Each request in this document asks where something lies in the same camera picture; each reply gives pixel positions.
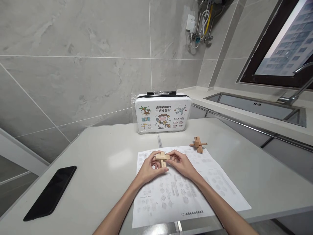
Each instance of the white suitcase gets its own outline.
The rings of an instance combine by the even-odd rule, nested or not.
[[[184,131],[191,105],[187,95],[176,91],[138,95],[135,101],[138,132]]]

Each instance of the building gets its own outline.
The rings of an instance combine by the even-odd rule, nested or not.
[[[307,0],[270,58],[256,74],[293,76],[313,53],[313,0]]]

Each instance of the countertop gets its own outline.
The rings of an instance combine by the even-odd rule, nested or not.
[[[188,145],[194,136],[208,143],[205,148],[252,207],[240,212],[248,222],[313,210],[310,182],[217,118],[189,120],[187,129],[176,133],[139,135],[136,126],[85,129],[1,217],[0,234],[92,234],[136,176],[138,152]],[[24,222],[54,173],[72,165],[77,170],[55,211]],[[222,228],[217,217],[210,216],[132,229],[132,217],[133,205],[120,234],[187,235]]]
[[[274,118],[266,117],[249,111],[245,111],[239,108],[231,107],[225,104],[205,100],[204,98],[218,94],[220,92],[226,92],[235,95],[247,96],[251,98],[272,101],[275,102],[278,97],[261,95],[257,93],[244,92],[238,90],[230,90],[215,87],[212,90],[204,91],[197,87],[190,87],[178,90],[188,95],[192,102],[196,105],[214,110],[218,113],[233,117],[248,124],[263,128],[265,130],[272,131],[274,133],[289,137],[294,140],[309,144],[313,146],[313,102],[297,101],[295,106],[306,108],[306,128],[290,124],[284,121],[280,121]]]

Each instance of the white paper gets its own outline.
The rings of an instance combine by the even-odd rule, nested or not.
[[[234,210],[251,209],[251,206],[206,149],[202,154],[197,153],[193,147],[189,146],[139,152],[137,173],[151,152],[161,150],[168,153],[173,149],[185,153],[205,181]],[[133,228],[215,215],[197,186],[170,165],[167,164],[167,167],[170,170],[166,174],[146,184],[136,195]]]

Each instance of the wooden burr puzzle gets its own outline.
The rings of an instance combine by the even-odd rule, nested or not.
[[[201,143],[200,137],[195,137],[195,143],[190,144],[189,146],[195,146],[198,153],[203,153],[202,145],[208,145],[207,143]]]
[[[165,162],[165,160],[166,160],[166,159],[170,159],[170,156],[167,155],[167,154],[165,154],[164,152],[161,152],[161,153],[158,153],[158,154],[156,155],[156,159],[157,159],[157,160],[160,160],[160,162],[161,162],[161,167],[166,167],[166,162]]]

